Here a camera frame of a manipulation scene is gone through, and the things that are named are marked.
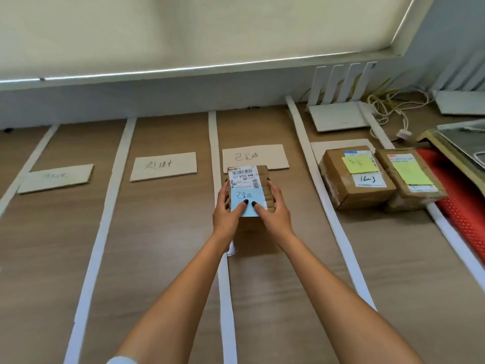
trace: blue sticky note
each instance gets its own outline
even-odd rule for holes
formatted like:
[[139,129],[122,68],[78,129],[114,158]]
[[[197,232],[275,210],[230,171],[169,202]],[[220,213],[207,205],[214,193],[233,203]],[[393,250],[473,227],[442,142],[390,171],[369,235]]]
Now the blue sticky note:
[[247,199],[249,201],[246,210],[242,217],[258,217],[258,214],[252,207],[252,202],[257,202],[264,208],[268,209],[262,188],[231,188],[231,211],[238,206],[238,204]]

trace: forearm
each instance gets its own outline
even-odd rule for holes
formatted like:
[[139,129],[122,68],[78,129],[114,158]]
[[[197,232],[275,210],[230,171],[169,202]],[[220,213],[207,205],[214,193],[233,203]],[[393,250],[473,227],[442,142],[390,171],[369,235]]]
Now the forearm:
[[200,317],[227,246],[211,237],[160,295],[124,341],[117,355],[138,364],[189,360]]
[[409,344],[294,235],[282,241],[342,364],[422,361]]

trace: white tape strip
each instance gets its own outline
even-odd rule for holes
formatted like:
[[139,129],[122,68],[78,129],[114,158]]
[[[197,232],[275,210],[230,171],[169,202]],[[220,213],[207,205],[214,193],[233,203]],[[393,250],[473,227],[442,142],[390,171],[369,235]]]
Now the white tape strip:
[[127,120],[125,130],[123,131],[118,146],[118,151],[116,152],[116,157],[114,158],[110,182],[104,200],[104,209],[103,214],[101,215],[100,227],[93,245],[88,269],[86,276],[84,277],[84,283],[82,284],[81,296],[79,298],[76,315],[74,316],[74,327],[65,353],[64,364],[77,364],[81,356],[82,341],[84,339],[84,332],[86,331],[94,285],[96,284],[96,278],[100,271],[104,246],[106,245],[106,238],[108,237],[114,205],[116,203],[116,198],[118,197],[118,190],[125,170],[126,159],[128,157],[128,151],[130,150],[131,137],[133,136],[135,124],[136,118]]
[[[219,157],[219,139],[217,136],[217,121],[215,111],[209,112],[209,141],[212,157],[212,177],[214,180],[214,203],[217,204],[217,193],[221,189],[221,159]],[[219,280],[219,300],[221,305],[221,336],[224,364],[237,364],[236,330],[234,328],[234,313],[232,311],[231,286],[227,254],[222,256],[217,269]]]
[[298,140],[300,140],[300,146],[303,150],[303,154],[305,155],[308,170],[310,171],[311,178],[315,184],[315,188],[317,189],[320,202],[322,203],[328,222],[332,228],[332,232],[335,235],[336,243],[340,248],[343,260],[345,261],[347,269],[349,270],[350,278],[352,279],[355,290],[359,296],[367,302],[368,305],[377,310],[369,289],[367,288],[367,283],[364,280],[362,271],[360,270],[359,263],[355,258],[355,254],[352,250],[349,239],[347,238],[347,235],[345,235],[342,225],[340,224],[340,221],[338,220],[336,212],[332,206],[332,202],[330,201],[327,190],[325,189],[324,181],[322,180],[322,176],[318,170],[317,161],[313,155],[310,141],[308,140],[300,113],[296,108],[293,98],[291,96],[286,96],[285,98],[289,112],[295,124],[296,135],[298,136]]
[[47,130],[47,132],[44,134],[44,137],[40,140],[37,147],[35,147],[35,149],[33,150],[32,154],[30,155],[25,165],[19,171],[14,181],[10,184],[7,191],[0,199],[0,218],[2,217],[3,212],[5,212],[8,204],[10,203],[15,193],[17,192],[17,189],[21,185],[25,175],[27,175],[30,172],[30,170],[32,170],[32,167],[35,165],[40,155],[44,151],[44,148],[47,146],[47,144],[49,143],[49,141],[51,140],[52,136],[54,135],[54,133],[57,131],[58,128],[59,128],[59,125],[52,125],[49,128],[49,130]]
[[[371,126],[374,134],[379,139],[382,146],[385,149],[394,149],[395,146],[389,140],[381,126],[377,123],[374,116],[365,109],[361,109],[361,113]],[[462,239],[460,234],[456,232],[453,226],[450,225],[448,220],[445,218],[445,216],[443,216],[440,209],[434,203],[430,204],[427,209],[443,236],[457,253],[458,257],[464,263],[480,288],[483,290],[483,292],[485,292],[485,269],[483,268],[482,263],[480,263],[480,260],[470,251],[470,248],[466,242]]]

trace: white sleeve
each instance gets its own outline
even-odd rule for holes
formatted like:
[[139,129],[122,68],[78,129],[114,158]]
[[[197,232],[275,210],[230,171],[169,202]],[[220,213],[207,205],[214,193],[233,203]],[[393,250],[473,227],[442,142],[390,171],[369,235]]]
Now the white sleeve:
[[108,361],[107,364],[136,364],[136,362],[130,358],[125,358],[124,356],[117,356],[116,358],[112,358],[110,361]]

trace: gray wall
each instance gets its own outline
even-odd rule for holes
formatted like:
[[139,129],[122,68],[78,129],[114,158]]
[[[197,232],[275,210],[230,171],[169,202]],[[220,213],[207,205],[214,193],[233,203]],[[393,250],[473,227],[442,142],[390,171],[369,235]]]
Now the gray wall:
[[[485,0],[435,0],[408,52],[380,61],[370,86],[430,87],[456,53],[483,48]],[[0,128],[162,116],[284,104],[311,86],[315,67],[259,70],[0,92]]]

